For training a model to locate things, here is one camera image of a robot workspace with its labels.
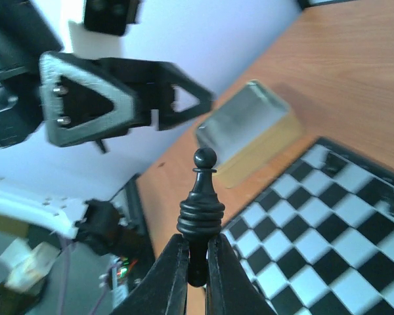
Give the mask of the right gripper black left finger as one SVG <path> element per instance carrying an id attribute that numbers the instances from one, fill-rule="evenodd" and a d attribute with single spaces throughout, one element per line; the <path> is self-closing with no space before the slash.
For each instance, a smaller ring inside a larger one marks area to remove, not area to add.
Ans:
<path id="1" fill-rule="evenodd" d="M 164 250 L 113 315 L 183 315 L 186 313 L 189 244 L 180 234 Z"/>

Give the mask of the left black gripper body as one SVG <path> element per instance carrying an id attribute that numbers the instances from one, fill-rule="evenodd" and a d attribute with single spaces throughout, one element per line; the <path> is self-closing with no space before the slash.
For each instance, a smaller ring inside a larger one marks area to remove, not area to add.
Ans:
<path id="1" fill-rule="evenodd" d="M 39 61 L 0 68 L 0 148 L 20 144 L 42 124 Z"/>

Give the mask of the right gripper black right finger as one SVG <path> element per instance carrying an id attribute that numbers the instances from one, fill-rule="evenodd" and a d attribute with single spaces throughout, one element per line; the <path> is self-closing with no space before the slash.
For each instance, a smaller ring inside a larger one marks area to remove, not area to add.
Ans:
<path id="1" fill-rule="evenodd" d="M 269 315 L 275 311 L 250 282 L 224 234 L 208 243 L 206 314 Z"/>

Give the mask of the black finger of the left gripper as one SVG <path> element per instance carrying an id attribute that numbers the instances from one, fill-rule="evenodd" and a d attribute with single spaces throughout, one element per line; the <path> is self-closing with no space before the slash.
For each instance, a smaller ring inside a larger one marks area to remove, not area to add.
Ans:
<path id="1" fill-rule="evenodd" d="M 39 70 L 47 136 L 55 146 L 102 139 L 134 121 L 138 94 L 91 61 L 45 52 Z"/>
<path id="2" fill-rule="evenodd" d="M 151 111 L 158 111 L 158 130 L 174 128 L 211 111 L 214 94 L 195 82 L 170 62 L 122 58 L 100 58 L 98 65 L 132 89 L 139 101 L 127 128 L 151 125 Z M 198 102 L 178 112 L 173 109 L 175 87 L 180 87 Z"/>

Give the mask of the black chess pawn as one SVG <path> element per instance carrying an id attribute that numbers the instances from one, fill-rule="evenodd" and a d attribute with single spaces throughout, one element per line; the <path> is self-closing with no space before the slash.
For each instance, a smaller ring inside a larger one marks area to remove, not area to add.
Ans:
<path id="1" fill-rule="evenodd" d="M 217 155 L 211 148 L 199 148 L 194 153 L 196 178 L 188 197 L 180 203 L 177 230 L 189 243 L 188 283 L 202 287 L 208 278 L 206 253 L 208 242 L 221 231 L 225 205 L 213 187 Z"/>

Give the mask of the black chess rook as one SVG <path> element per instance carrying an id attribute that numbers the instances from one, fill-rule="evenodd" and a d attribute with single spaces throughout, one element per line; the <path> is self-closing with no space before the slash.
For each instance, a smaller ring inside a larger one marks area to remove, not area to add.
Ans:
<path id="1" fill-rule="evenodd" d="M 341 159 L 335 153 L 329 151 L 324 158 L 324 164 L 322 166 L 322 171 L 328 173 L 330 176 L 338 174 L 345 166 L 347 162 Z"/>

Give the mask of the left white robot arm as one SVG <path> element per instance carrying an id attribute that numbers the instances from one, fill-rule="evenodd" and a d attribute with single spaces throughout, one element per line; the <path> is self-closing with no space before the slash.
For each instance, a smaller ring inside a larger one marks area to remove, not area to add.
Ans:
<path id="1" fill-rule="evenodd" d="M 128 24 L 136 23 L 140 2 L 85 1 L 85 28 L 122 36 Z M 104 139 L 150 126 L 152 110 L 158 111 L 157 127 L 164 131 L 213 106 L 211 91 L 171 62 L 93 60 L 62 49 L 31 1 L 0 1 L 0 148 L 24 142 L 44 122 L 51 144 L 95 142 L 106 153 Z M 177 112 L 175 87 L 196 97 L 197 104 Z M 0 205 L 0 214 L 53 229 L 98 255 L 133 258 L 146 244 L 144 236 L 119 224 L 109 201 L 63 201 L 57 210 L 57 204 L 39 198 L 36 205 L 26 193 L 20 197 L 16 213 L 5 214 L 10 207 Z"/>

